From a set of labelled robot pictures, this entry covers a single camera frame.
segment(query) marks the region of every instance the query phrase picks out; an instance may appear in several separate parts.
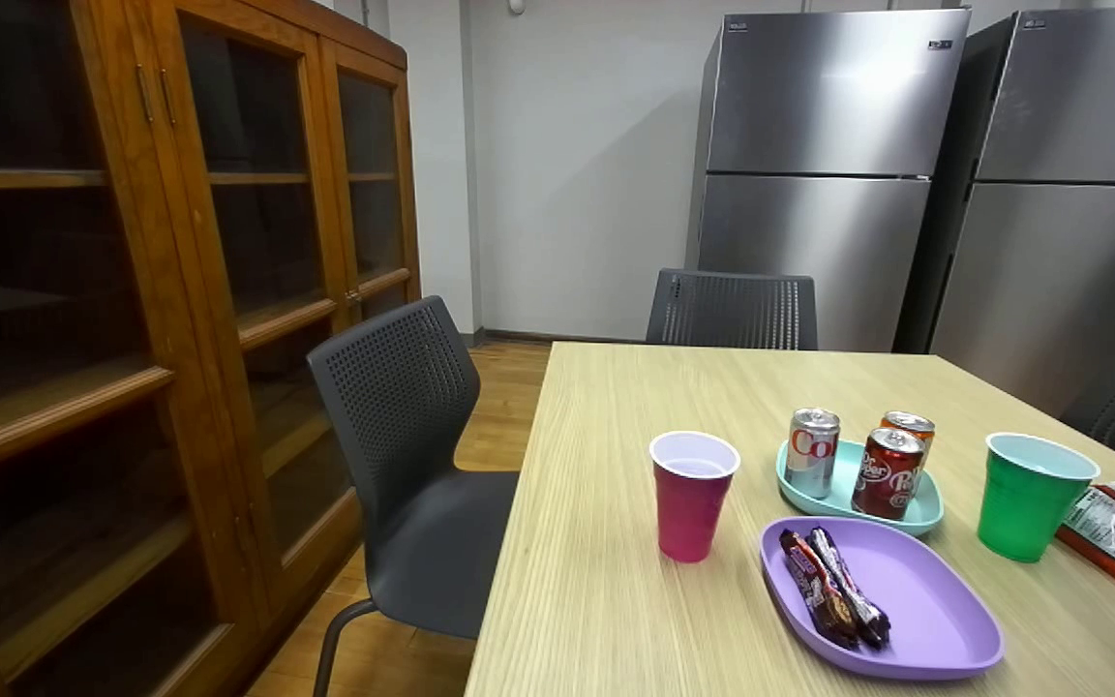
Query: wooden floor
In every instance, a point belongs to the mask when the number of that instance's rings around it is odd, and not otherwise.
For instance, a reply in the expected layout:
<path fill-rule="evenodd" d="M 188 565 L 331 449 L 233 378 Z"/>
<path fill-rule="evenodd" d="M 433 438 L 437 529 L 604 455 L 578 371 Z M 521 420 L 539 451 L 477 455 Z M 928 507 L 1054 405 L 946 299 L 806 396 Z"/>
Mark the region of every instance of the wooden floor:
<path fill-rule="evenodd" d="M 481 366 L 481 403 L 458 449 L 458 463 L 477 472 L 520 469 L 548 358 L 548 342 L 488 336 L 477 342 L 472 356 Z M 246 694 L 315 694 L 315 664 L 330 615 L 362 596 L 362 556 L 356 552 Z M 340 633 L 330 694 L 446 697 L 463 690 L 468 664 L 472 646 L 459 637 L 440 637 L 398 625 L 383 615 L 362 615 Z"/>

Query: wooden cabinet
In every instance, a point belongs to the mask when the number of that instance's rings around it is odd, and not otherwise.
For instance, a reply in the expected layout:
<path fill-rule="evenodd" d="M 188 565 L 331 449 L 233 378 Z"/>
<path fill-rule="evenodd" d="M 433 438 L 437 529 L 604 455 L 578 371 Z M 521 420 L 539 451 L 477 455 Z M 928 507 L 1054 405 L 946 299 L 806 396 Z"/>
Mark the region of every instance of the wooden cabinet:
<path fill-rule="evenodd" d="M 407 299 L 398 46 L 0 5 L 0 694 L 235 694 L 358 538 L 302 358 Z"/>

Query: purple plate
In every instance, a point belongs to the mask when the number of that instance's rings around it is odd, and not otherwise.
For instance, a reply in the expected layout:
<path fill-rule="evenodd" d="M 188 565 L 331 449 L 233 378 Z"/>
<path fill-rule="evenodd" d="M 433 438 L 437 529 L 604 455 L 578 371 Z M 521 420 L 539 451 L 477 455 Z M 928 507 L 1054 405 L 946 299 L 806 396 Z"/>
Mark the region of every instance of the purple plate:
<path fill-rule="evenodd" d="M 891 615 L 891 646 L 842 649 L 829 641 L 787 567 L 783 529 L 826 526 L 864 596 Z M 885 681 L 964 681 L 1001 659 L 997 625 L 978 596 L 917 538 L 867 517 L 773 517 L 759 543 L 765 592 L 791 632 L 826 663 Z"/>

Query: aluminum can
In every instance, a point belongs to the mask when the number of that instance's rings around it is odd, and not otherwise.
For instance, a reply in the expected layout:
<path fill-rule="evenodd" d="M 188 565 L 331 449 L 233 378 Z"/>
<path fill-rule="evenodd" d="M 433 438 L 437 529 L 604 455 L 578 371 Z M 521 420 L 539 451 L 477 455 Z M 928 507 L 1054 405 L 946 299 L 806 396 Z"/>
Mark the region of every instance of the aluminum can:
<path fill-rule="evenodd" d="M 841 418 L 831 410 L 792 410 L 787 478 L 815 499 L 829 494 Z"/>
<path fill-rule="evenodd" d="M 879 427 L 904 429 L 922 440 L 922 462 L 934 451 L 938 420 L 915 410 L 885 410 Z"/>
<path fill-rule="evenodd" d="M 857 478 L 857 511 L 903 517 L 922 472 L 922 440 L 910 429 L 869 429 Z"/>

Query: pink cup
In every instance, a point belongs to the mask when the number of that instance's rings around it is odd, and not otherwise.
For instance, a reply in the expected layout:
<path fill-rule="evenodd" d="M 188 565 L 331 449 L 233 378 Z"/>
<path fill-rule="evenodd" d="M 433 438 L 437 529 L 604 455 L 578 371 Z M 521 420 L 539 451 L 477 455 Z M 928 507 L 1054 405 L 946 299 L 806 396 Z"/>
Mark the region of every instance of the pink cup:
<path fill-rule="evenodd" d="M 739 449 L 699 429 L 671 429 L 645 451 L 659 478 L 660 552 L 672 561 L 709 556 L 725 493 L 739 472 Z"/>

